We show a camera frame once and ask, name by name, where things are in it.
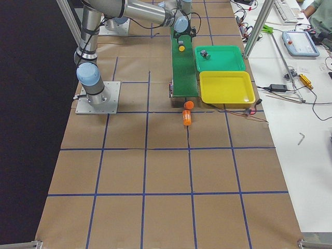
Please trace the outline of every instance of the yellow tray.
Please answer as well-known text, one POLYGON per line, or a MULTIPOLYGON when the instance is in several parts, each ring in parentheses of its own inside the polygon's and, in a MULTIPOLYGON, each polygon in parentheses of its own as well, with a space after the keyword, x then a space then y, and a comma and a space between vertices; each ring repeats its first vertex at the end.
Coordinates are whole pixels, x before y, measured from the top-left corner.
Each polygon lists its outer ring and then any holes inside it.
POLYGON ((204 71, 199 74, 201 98, 208 104, 252 104, 255 95, 245 71, 204 71))

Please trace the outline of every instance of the brown tiled table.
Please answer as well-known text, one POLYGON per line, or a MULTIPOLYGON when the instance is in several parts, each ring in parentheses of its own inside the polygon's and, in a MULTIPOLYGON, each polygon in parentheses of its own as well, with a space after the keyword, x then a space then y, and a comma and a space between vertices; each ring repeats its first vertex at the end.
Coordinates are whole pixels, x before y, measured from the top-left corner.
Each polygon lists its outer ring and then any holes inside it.
MULTIPOLYGON (((193 10, 202 16, 194 46, 243 50, 228 1, 193 10)), ((296 249, 268 124, 195 99, 184 127, 168 97, 168 32, 131 23, 131 37, 100 37, 102 77, 122 82, 118 114, 76 116, 73 104, 36 239, 45 248, 296 249)))

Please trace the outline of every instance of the power adapter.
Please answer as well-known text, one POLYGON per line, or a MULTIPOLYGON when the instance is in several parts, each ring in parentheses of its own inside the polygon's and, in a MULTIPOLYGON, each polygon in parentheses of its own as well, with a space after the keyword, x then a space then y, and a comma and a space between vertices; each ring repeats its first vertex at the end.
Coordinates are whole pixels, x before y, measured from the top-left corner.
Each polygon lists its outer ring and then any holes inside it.
POLYGON ((277 85, 277 84, 271 84, 268 87, 263 87, 263 89, 269 91, 269 92, 287 92, 287 86, 286 85, 277 85))

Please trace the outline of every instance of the small object on conveyor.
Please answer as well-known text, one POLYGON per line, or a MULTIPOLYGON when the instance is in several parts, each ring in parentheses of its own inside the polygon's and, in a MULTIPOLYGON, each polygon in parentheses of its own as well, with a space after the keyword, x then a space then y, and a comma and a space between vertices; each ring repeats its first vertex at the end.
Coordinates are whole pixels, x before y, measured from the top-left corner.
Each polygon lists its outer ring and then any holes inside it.
POLYGON ((189 101, 187 101, 187 102, 184 103, 183 107, 186 110, 191 110, 194 107, 194 103, 193 103, 193 101, 189 100, 189 101))
POLYGON ((183 51, 185 51, 185 45, 184 45, 184 42, 182 41, 182 40, 179 40, 178 41, 178 50, 180 51, 180 52, 183 52, 183 51))
POLYGON ((207 60, 211 57, 206 50, 201 50, 201 56, 207 60))
POLYGON ((185 126, 191 125, 191 115, 189 110, 184 110, 182 112, 182 117, 183 117, 183 125, 185 126))
POLYGON ((306 76, 304 76, 303 74, 299 74, 299 79, 303 83, 303 85, 305 85, 309 89, 313 89, 311 81, 306 76))

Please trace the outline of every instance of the white keyboard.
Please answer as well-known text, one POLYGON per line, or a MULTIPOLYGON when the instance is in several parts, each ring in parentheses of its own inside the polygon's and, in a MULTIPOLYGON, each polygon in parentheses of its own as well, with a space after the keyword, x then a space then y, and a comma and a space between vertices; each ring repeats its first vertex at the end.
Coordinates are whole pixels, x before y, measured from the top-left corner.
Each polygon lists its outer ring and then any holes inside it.
POLYGON ((294 15, 285 0, 275 0, 274 8, 283 25, 295 25, 298 22, 297 16, 294 15))

